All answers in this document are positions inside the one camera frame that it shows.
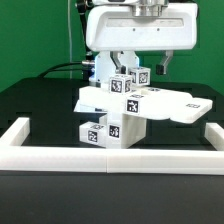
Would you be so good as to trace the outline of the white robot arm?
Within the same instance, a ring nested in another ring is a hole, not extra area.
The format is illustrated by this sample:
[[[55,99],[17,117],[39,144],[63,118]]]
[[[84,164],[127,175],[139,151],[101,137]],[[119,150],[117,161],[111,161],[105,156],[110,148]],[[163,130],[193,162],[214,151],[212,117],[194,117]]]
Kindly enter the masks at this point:
[[[76,0],[92,82],[139,65],[139,51],[161,51],[156,73],[165,75],[176,50],[196,44],[198,4],[193,0]]]

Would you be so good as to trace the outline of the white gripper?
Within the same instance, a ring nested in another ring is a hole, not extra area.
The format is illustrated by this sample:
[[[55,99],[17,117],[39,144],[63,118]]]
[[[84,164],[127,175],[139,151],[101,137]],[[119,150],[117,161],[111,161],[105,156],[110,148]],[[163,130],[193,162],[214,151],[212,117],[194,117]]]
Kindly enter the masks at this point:
[[[111,51],[116,74],[126,67],[118,51],[160,51],[157,74],[166,74],[173,50],[192,49],[197,39],[196,3],[94,1],[87,19],[86,44],[93,51]]]

